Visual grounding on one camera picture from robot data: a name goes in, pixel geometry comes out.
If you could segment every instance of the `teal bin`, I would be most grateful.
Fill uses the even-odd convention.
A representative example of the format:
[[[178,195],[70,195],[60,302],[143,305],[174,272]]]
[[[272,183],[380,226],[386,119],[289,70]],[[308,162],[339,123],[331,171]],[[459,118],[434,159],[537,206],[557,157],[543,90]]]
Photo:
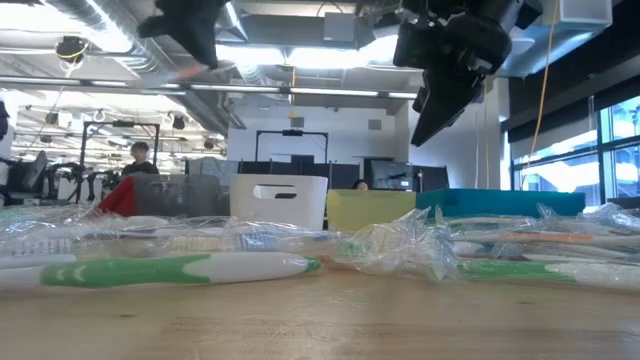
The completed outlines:
[[[543,191],[501,191],[445,189],[418,194],[416,208],[442,208],[446,217],[477,215],[523,215],[540,217],[538,204],[552,208],[558,215],[575,216],[586,206],[583,193]]]

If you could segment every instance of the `window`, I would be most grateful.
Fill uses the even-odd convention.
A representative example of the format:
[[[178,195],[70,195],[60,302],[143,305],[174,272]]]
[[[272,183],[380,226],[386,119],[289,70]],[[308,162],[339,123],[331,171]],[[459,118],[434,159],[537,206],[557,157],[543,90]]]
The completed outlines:
[[[640,147],[630,146],[605,153],[613,157],[615,172],[612,172],[613,194],[611,197],[628,198],[640,196],[638,167],[640,167]]]
[[[603,142],[627,139],[640,135],[638,111],[640,111],[640,96],[600,111]]]
[[[516,188],[525,191],[584,193],[587,206],[600,205],[598,156],[586,155],[516,171]]]
[[[607,199],[640,197],[639,113],[637,96],[598,111],[598,129],[583,128],[584,133],[536,151],[531,158],[513,159],[513,188],[584,193],[586,211]]]
[[[593,147],[598,144],[598,132],[597,130],[591,130],[583,134],[574,136],[564,141],[555,143],[548,148],[538,150],[531,156],[531,161],[544,159],[549,156],[562,155],[571,153],[576,150]],[[529,156],[525,155],[519,159],[515,159],[516,164],[526,164],[529,161]]]

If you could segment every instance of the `wooden table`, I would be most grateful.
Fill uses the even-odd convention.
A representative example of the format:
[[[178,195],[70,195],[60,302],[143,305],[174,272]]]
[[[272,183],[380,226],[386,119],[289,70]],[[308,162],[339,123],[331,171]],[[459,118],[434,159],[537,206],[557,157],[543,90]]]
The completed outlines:
[[[640,296],[355,272],[0,293],[2,359],[632,359]]]

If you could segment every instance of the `yellow cable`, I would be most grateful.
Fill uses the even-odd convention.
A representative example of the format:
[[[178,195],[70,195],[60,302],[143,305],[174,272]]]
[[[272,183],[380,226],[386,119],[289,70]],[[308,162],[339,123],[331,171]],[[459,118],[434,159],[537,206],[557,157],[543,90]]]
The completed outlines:
[[[559,3],[560,1],[556,0],[555,6],[553,9],[553,21],[551,22],[551,31],[549,31],[549,46],[547,49],[547,64],[544,67],[544,77],[542,80],[542,92],[540,94],[540,108],[538,110],[538,122],[536,123],[536,131],[533,134],[533,143],[531,144],[531,152],[529,153],[529,159],[527,159],[527,166],[525,166],[524,169],[522,170],[524,175],[522,176],[522,183],[520,184],[520,190],[522,190],[522,188],[524,187],[524,182],[527,179],[526,170],[528,170],[529,166],[531,165],[531,157],[533,156],[533,152],[536,149],[536,143],[538,142],[538,133],[540,132],[540,124],[542,123],[542,113],[544,110],[544,97],[547,92],[547,78],[549,77],[549,63],[551,61],[551,45],[553,44],[553,30],[555,29],[556,21],[558,20]]]

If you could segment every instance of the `yellow bin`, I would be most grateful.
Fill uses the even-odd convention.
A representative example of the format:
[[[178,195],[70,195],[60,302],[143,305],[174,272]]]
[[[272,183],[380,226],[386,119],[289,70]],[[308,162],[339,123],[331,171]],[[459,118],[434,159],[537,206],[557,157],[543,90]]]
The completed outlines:
[[[329,229],[358,231],[370,224],[389,223],[416,206],[416,194],[401,191],[329,190]]]

